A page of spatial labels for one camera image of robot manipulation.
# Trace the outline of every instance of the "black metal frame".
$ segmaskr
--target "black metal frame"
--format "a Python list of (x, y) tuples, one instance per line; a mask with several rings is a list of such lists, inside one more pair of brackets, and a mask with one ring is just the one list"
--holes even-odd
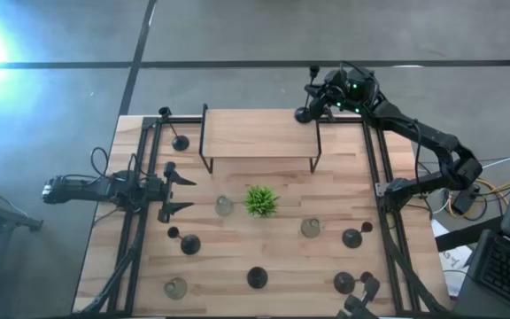
[[(179, 116), (172, 116), (170, 121), (173, 124), (203, 124), (203, 117), (197, 116), (197, 117), (179, 117)], [(377, 169), (377, 162), (375, 158), (375, 150), (373, 146), (373, 140), (371, 137), (370, 127), (360, 118), (360, 117), (335, 117), (334, 123), (352, 123), (352, 124), (361, 124), (363, 128), (363, 135), (365, 139), (366, 149), (367, 149), (367, 158), (369, 162), (369, 169), (371, 173), (371, 180), (372, 180), (372, 186), (373, 189), (375, 189), (375, 184), (380, 182), (379, 177), (379, 171)], [(317, 121), (317, 123), (322, 124), (328, 124), (330, 123), (327, 118), (322, 118)], [(160, 131), (161, 131), (161, 125), (162, 121), (161, 118), (156, 117), (145, 117), (143, 118), (143, 131), (139, 140), (139, 149), (137, 150), (138, 154), (144, 154), (144, 147), (146, 137), (147, 137), (147, 131), (152, 126), (155, 127), (155, 137), (153, 138), (153, 146), (151, 147), (151, 159), (150, 164), (148, 167), (147, 174), (154, 173), (154, 167), (156, 164), (157, 159), (157, 153), (158, 153), (158, 142), (160, 140)], [(390, 159), (389, 159), (389, 153), (387, 150), (387, 145), (384, 139), (384, 135), (382, 131), (378, 131), (378, 138), (379, 138), (379, 148), (381, 151), (381, 157), (382, 157), (382, 165), (385, 170), (385, 176), (388, 180), (392, 179), (392, 169), (390, 167)], [(405, 317), (413, 317), (413, 318), (469, 318), (469, 319), (477, 319), (479, 317), (477, 316), (461, 316), (461, 315), (454, 315), (452, 313), (430, 313), (430, 312), (423, 312), (419, 309), (414, 309), (415, 300), (418, 302), (418, 294), (414, 291), (414, 289), (411, 289), (411, 283), (408, 280), (408, 278), (405, 277), (406, 284), (408, 286), (408, 293), (411, 300), (411, 305), (413, 310), (406, 310), (403, 306), (403, 297), (400, 291), (400, 285), (398, 281), (398, 273), (397, 273), (397, 267), (395, 264), (394, 259), (390, 256), (388, 251), (388, 243), (389, 241), (392, 241), (392, 237), (390, 237), (389, 233), (389, 224), (387, 221), (386, 213), (383, 211), (383, 209), (379, 206), (379, 198), (377, 197), (376, 191), (373, 191), (375, 196), (375, 203), (377, 204), (377, 213), (379, 215), (379, 223), (381, 226), (381, 233), (382, 233), (382, 241), (383, 241), (383, 249), (385, 250), (385, 261), (387, 263), (387, 271), (389, 275), (389, 283), (390, 283), (390, 291), (391, 291), (391, 297), (393, 298), (393, 302), (395, 305), (395, 316), (405, 316)], [(146, 212), (144, 214), (141, 214), (139, 217), (139, 223), (137, 225), (137, 232), (135, 237), (141, 235), (141, 238), (144, 238), (144, 232), (146, 229)], [(122, 226), (122, 233), (121, 233), (121, 239), (120, 239), (120, 246), (118, 249), (118, 252), (125, 252), (127, 250), (128, 246), (128, 232), (130, 230), (130, 223), (131, 223), (131, 217), (133, 215), (127, 213), (126, 218), (124, 219), (124, 223)], [(402, 217), (400, 216), (400, 213), (395, 214), (395, 225), (394, 228), (396, 229), (396, 232), (398, 234), (398, 243), (399, 248), (401, 249), (401, 253), (405, 257), (406, 261), (408, 261), (409, 265), (411, 265), (410, 262), (410, 253), (408, 252), (408, 248), (406, 246), (406, 235), (405, 235), (405, 229), (404, 224), (402, 222)], [(112, 291), (111, 297), (109, 299), (110, 303), (108, 303), (107, 311), (104, 313), (94, 314), (94, 316), (91, 317), (107, 317), (107, 318), (121, 318), (125, 316), (131, 316), (133, 312), (133, 303), (135, 301), (135, 291), (136, 291), (136, 285), (137, 285), (137, 278), (138, 278), (138, 271), (139, 271), (139, 264), (141, 259), (141, 251), (143, 249), (143, 241), (137, 242), (137, 252), (132, 259), (132, 267), (131, 272), (129, 274), (129, 284), (127, 286), (127, 296), (126, 296), (126, 303), (123, 310), (117, 309), (117, 296), (119, 296), (119, 282), (116, 283), (116, 289)], [(84, 314), (72, 314), (73, 317), (85, 317)], [(191, 317), (173, 317), (168, 316), (167, 319), (185, 319), (185, 318), (191, 318)]]
[[(200, 146), (198, 150), (198, 154), (200, 155), (200, 159), (204, 163), (205, 168), (208, 170), (208, 173), (213, 173), (213, 158), (210, 158), (210, 165), (205, 160), (204, 157), (204, 131), (205, 131), (205, 113), (208, 110), (208, 105), (204, 103), (202, 108), (202, 124), (200, 126)], [(320, 157), (322, 156), (322, 141), (320, 137), (320, 121), (316, 122), (316, 141), (318, 143), (318, 155), (316, 155), (316, 160), (313, 161), (313, 158), (310, 158), (310, 173), (314, 174), (316, 171), (316, 167), (318, 166), (318, 162), (320, 161)]]

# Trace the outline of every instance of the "wooden table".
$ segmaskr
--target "wooden table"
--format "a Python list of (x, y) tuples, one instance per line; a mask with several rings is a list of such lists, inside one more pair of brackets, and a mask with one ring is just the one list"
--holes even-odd
[[(127, 167), (130, 154), (137, 148), (142, 119), (120, 118), (110, 173)], [(308, 171), (307, 159), (245, 158), (219, 159), (218, 169), (210, 175), (198, 156), (200, 125), (178, 124), (175, 128), (189, 138), (190, 147), (185, 152), (174, 151), (171, 146), (174, 135), (168, 126), (163, 126), (157, 172), (166, 162), (175, 162), (178, 173), (197, 185), (175, 185), (174, 201), (196, 204), (177, 213), (170, 224), (157, 221), (160, 204), (151, 204), (133, 315), (334, 316), (346, 297), (336, 292), (332, 284), (339, 271), (354, 277), (363, 271), (371, 272), (381, 281), (381, 289), (368, 308), (377, 315), (394, 315), (360, 124), (321, 126), (323, 154), (314, 174)], [(413, 177), (411, 143), (392, 133), (386, 134), (386, 141), (394, 175)], [(263, 150), (253, 148), (252, 152)], [(382, 172), (381, 157), (376, 152), (377, 166)], [(253, 184), (272, 186), (281, 196), (275, 217), (256, 219), (245, 212), (243, 197)], [(235, 211), (227, 217), (214, 211), (219, 195), (235, 203)], [(111, 210), (112, 205), (100, 204), (96, 218)], [(311, 217), (319, 218), (322, 225), (321, 234), (314, 239), (300, 233), (300, 223)], [(426, 211), (407, 207), (403, 219), (414, 270), (439, 302), (449, 305)], [(74, 310), (88, 305), (112, 273), (122, 220), (123, 214), (116, 213), (92, 230)], [(359, 229), (363, 222), (372, 222), (374, 230), (363, 235), (361, 247), (346, 248), (342, 232)], [(178, 239), (166, 235), (170, 226), (177, 226), (183, 235), (198, 235), (202, 240), (198, 254), (184, 255)], [(253, 290), (246, 282), (248, 270), (255, 266), (265, 268), (269, 275), (267, 286), (261, 290)], [(188, 294), (182, 300), (171, 300), (163, 293), (163, 287), (177, 276), (187, 281)], [(125, 279), (121, 282), (118, 307), (123, 307), (125, 300)], [(408, 308), (400, 271), (399, 282)], [(358, 295), (362, 287), (357, 283)]]
[(320, 128), (292, 120), (292, 110), (208, 110), (200, 156), (213, 159), (310, 159), (321, 155)]

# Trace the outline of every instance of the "black bracket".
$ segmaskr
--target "black bracket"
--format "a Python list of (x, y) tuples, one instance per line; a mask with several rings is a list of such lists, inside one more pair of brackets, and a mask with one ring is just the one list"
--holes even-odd
[(320, 156), (322, 156), (322, 141), (320, 138), (320, 123), (316, 121), (316, 138), (318, 140), (318, 156), (316, 160), (313, 162), (312, 158), (310, 158), (310, 173), (314, 174), (316, 167), (318, 166), (318, 161), (320, 161)]
[(205, 161), (204, 157), (204, 128), (205, 128), (205, 112), (208, 110), (208, 105), (204, 103), (204, 107), (202, 109), (202, 124), (200, 125), (200, 159), (204, 162), (205, 168), (208, 170), (208, 173), (213, 172), (213, 159), (210, 159), (210, 165), (208, 166), (208, 163)]

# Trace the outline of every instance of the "wooden shelf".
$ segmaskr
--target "wooden shelf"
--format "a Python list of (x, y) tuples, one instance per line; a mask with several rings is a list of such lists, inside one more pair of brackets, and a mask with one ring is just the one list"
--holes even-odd
[(298, 123), (294, 110), (207, 110), (206, 158), (313, 158), (314, 122)]

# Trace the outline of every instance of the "yellow cable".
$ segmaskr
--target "yellow cable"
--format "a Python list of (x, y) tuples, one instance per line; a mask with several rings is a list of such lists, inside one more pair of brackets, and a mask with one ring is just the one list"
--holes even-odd
[[(509, 205), (509, 200), (503, 195), (503, 193), (501, 193), (501, 191), (504, 190), (505, 188), (510, 187), (510, 182), (504, 183), (503, 185), (496, 187), (489, 181), (484, 180), (482, 178), (478, 178), (478, 179), (476, 179), (476, 181), (479, 183), (485, 184), (490, 188), (490, 191), (487, 194), (494, 194), (494, 193), (498, 192), (501, 199), (503, 199), (503, 201), (505, 202), (505, 205)], [(471, 206), (465, 214), (457, 215), (456, 213), (453, 212), (453, 209), (452, 209), (452, 193), (451, 192), (450, 192), (450, 195), (448, 196), (448, 199), (449, 199), (448, 200), (448, 212), (450, 213), (451, 216), (453, 216), (455, 218), (466, 218), (466, 216), (469, 213), (471, 213), (472, 209), (474, 208), (474, 206)]]
[(505, 188), (508, 188), (510, 187), (510, 182), (509, 183), (504, 183), (503, 185), (499, 186), (499, 187), (495, 187), (495, 185), (493, 185), (492, 183), (490, 183), (489, 181), (487, 180), (484, 180), (482, 178), (478, 178), (476, 179), (479, 183), (482, 183), (482, 184), (485, 184), (487, 185), (491, 190), (488, 192), (488, 194), (493, 194), (493, 193), (498, 193), (499, 196), (501, 197), (501, 199), (503, 199), (503, 201), (505, 202), (505, 205), (509, 205), (509, 200), (503, 195), (503, 193), (501, 192), (502, 190), (504, 190)]

